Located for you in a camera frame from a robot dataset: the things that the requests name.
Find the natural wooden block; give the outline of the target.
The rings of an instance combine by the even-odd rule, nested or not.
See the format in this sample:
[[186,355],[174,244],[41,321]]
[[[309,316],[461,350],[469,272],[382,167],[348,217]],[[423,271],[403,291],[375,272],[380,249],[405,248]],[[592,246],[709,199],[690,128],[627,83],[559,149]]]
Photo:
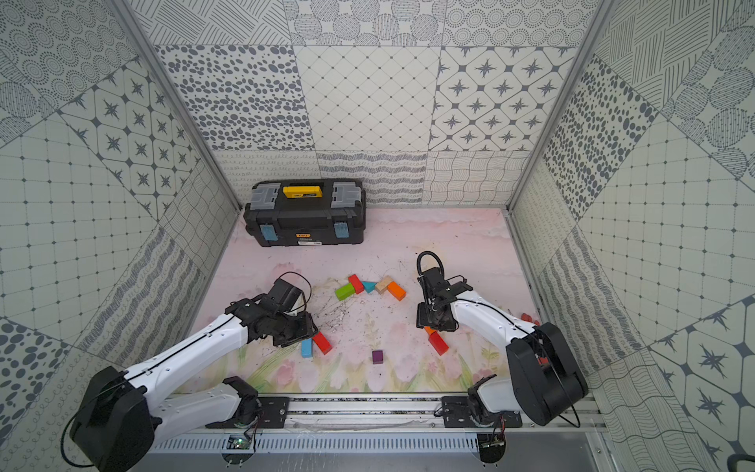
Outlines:
[[389,275],[386,275],[376,284],[377,292],[379,292],[379,294],[385,293],[385,291],[387,291],[391,283],[393,283],[393,278],[390,277]]

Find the green block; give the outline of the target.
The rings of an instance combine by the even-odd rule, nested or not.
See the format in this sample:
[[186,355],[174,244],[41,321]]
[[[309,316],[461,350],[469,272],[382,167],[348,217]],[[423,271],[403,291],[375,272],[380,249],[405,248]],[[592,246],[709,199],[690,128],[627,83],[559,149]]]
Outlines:
[[338,301],[344,301],[355,294],[356,294],[356,289],[351,283],[346,283],[346,285],[339,287],[335,291],[335,296]]

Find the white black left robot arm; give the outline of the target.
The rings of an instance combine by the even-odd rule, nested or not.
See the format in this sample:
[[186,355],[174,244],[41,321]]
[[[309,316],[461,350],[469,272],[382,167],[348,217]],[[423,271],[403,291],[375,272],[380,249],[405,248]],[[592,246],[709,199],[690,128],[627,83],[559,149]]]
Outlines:
[[154,446],[210,424],[256,428],[267,413],[258,391],[241,378],[223,380],[193,395],[172,395],[226,354],[269,338],[287,347],[318,334],[304,309],[283,308],[263,297],[242,299],[208,326],[123,371],[95,374],[77,413],[71,441],[98,471],[128,471]]

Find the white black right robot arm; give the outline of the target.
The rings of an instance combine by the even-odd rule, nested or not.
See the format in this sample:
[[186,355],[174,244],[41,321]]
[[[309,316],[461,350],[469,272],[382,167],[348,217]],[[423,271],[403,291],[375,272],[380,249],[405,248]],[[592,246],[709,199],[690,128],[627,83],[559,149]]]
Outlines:
[[508,376],[487,376],[468,389],[474,420],[489,425],[503,412],[520,412],[538,426],[572,409],[589,393],[563,335],[552,323],[515,318],[485,300],[462,277],[449,281],[440,267],[418,274],[423,301],[417,326],[454,332],[466,326],[505,354]]

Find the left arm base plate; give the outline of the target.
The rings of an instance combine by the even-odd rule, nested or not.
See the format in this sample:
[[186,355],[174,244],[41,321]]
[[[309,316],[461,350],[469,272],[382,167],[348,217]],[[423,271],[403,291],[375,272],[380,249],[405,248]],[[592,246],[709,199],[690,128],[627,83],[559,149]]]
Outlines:
[[234,415],[225,421],[206,425],[208,429],[283,429],[291,398],[263,396],[243,399]]

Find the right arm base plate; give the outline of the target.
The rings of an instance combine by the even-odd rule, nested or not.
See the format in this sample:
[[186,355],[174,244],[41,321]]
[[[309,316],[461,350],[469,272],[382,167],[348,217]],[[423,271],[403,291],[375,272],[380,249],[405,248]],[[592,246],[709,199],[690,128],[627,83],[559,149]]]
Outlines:
[[491,413],[481,401],[462,395],[443,396],[440,399],[440,407],[434,412],[434,417],[442,418],[444,426],[448,429],[492,428],[493,426],[521,428],[523,426],[518,411]]

